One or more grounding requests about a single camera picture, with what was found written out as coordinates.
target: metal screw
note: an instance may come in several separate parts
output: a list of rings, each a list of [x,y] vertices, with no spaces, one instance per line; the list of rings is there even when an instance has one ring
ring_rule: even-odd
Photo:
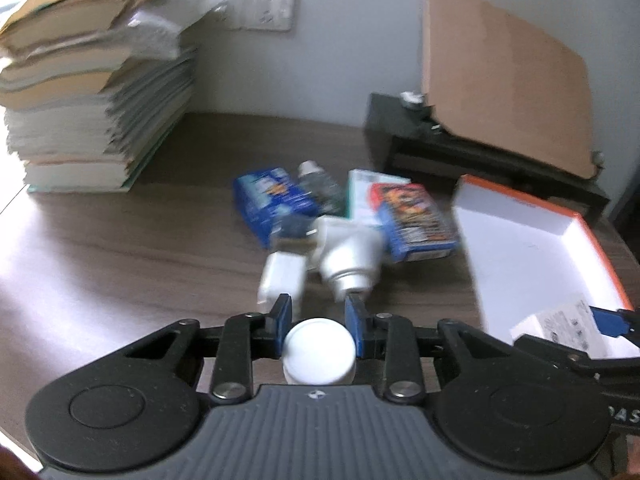
[[[398,381],[389,387],[389,391],[394,397],[406,399],[407,397],[415,397],[422,389],[413,381]]]
[[[240,383],[222,383],[213,389],[213,394],[220,399],[239,399],[246,393],[246,388]]]

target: wall outlet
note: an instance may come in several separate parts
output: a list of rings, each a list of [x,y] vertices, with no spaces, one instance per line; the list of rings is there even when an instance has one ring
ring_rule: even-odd
[[[295,0],[208,0],[213,26],[238,30],[290,30]]]

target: clear plastic bottle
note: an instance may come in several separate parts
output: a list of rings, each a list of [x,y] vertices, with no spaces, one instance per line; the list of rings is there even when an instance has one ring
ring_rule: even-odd
[[[300,164],[298,184],[316,201],[321,215],[342,216],[344,212],[342,188],[314,161],[306,160]]]

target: stack of books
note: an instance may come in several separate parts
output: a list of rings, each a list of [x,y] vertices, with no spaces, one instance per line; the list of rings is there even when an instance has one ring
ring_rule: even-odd
[[[156,29],[130,18],[140,10]],[[156,45],[146,56],[140,35],[162,43],[158,23],[181,31],[205,10],[202,0],[28,0],[11,15],[0,28],[11,60],[0,105],[30,190],[130,189],[194,85],[193,48],[172,44],[158,56]]]

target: gray wall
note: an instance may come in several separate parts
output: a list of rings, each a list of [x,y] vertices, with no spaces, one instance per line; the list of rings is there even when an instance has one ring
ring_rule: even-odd
[[[600,183],[615,200],[640,156],[640,0],[489,1],[586,60]],[[289,34],[208,32],[194,107],[360,125],[371,91],[420,87],[421,5],[298,0]]]

